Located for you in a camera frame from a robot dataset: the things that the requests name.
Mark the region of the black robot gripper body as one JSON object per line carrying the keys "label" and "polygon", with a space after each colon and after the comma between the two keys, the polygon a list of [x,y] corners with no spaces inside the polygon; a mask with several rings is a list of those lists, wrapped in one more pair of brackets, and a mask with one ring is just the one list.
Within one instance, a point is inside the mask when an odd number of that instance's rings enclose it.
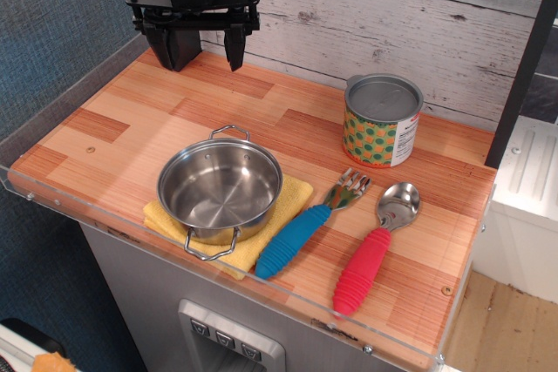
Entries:
{"label": "black robot gripper body", "polygon": [[133,10],[134,28],[142,33],[152,24],[164,30],[260,29],[260,0],[126,0]]}

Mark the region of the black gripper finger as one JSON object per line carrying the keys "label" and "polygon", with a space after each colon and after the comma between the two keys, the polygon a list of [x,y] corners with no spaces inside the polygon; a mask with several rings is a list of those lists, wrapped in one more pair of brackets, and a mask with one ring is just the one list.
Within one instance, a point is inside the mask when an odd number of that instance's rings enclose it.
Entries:
{"label": "black gripper finger", "polygon": [[181,71],[201,53],[200,34],[196,30],[159,28],[144,23],[144,32],[160,64],[170,71]]}
{"label": "black gripper finger", "polygon": [[224,33],[226,57],[231,71],[236,71],[243,64],[244,26],[242,24],[232,24]]}

